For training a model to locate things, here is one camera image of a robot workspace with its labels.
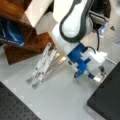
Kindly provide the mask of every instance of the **black device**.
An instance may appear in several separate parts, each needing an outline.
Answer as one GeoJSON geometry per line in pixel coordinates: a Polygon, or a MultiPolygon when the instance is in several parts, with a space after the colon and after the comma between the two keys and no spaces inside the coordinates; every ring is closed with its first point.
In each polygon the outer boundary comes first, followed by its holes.
{"type": "Polygon", "coordinates": [[[120,62],[94,92],[87,105],[106,120],[120,120],[120,62]]]}
{"type": "Polygon", "coordinates": [[[0,120],[40,120],[0,82],[0,120]]]}

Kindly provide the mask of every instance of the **table surface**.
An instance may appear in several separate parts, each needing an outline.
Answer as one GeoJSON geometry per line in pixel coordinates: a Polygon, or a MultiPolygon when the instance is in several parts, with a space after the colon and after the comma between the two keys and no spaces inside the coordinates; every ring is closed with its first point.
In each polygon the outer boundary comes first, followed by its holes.
{"type": "MultiPolygon", "coordinates": [[[[96,46],[96,34],[91,33],[84,43],[96,46]]],[[[101,39],[102,50],[119,61],[119,45],[101,39]]],[[[26,83],[41,55],[9,66],[3,47],[0,48],[0,80],[42,120],[104,120],[87,106],[87,100],[100,83],[81,76],[74,79],[74,71],[67,61],[39,88],[26,83]]],[[[106,61],[107,74],[115,67],[106,61]]]]}

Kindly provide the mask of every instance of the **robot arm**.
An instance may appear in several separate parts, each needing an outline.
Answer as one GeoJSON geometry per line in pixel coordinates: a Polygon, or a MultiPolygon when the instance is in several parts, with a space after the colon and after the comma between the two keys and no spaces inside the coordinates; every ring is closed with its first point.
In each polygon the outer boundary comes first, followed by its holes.
{"type": "Polygon", "coordinates": [[[54,42],[66,53],[75,70],[75,78],[88,72],[88,77],[94,79],[91,72],[105,61],[99,52],[80,43],[92,31],[88,16],[92,3],[93,0],[73,0],[68,13],[52,31],[54,42]]]}

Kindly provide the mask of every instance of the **blue robot part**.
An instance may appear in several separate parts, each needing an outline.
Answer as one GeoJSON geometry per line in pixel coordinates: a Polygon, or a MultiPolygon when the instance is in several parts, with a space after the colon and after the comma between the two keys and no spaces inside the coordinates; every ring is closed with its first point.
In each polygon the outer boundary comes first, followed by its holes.
{"type": "Polygon", "coordinates": [[[85,61],[82,59],[81,53],[84,51],[86,47],[80,43],[76,48],[74,48],[69,54],[68,58],[70,61],[75,64],[77,63],[78,71],[75,73],[74,77],[78,78],[79,76],[83,75],[87,69],[87,63],[90,62],[90,59],[87,58],[85,61]]]}

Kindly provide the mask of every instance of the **black cable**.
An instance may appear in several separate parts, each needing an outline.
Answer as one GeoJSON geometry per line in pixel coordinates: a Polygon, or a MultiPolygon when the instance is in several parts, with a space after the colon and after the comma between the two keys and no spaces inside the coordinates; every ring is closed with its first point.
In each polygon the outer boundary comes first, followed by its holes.
{"type": "Polygon", "coordinates": [[[88,50],[88,48],[91,48],[94,51],[94,53],[96,54],[95,49],[91,46],[86,46],[85,49],[82,51],[82,53],[86,52],[88,50]]]}
{"type": "Polygon", "coordinates": [[[91,48],[94,51],[94,53],[96,54],[96,51],[95,51],[95,49],[93,47],[91,47],[91,46],[86,46],[86,47],[91,48]]]}
{"type": "Polygon", "coordinates": [[[97,51],[99,51],[99,48],[100,48],[100,36],[99,36],[97,24],[96,24],[96,22],[93,20],[93,18],[92,18],[92,16],[91,16],[91,13],[89,13],[89,15],[90,15],[90,18],[91,18],[91,20],[92,20],[92,22],[93,22],[93,25],[95,26],[95,29],[96,29],[97,39],[98,39],[97,51]]]}

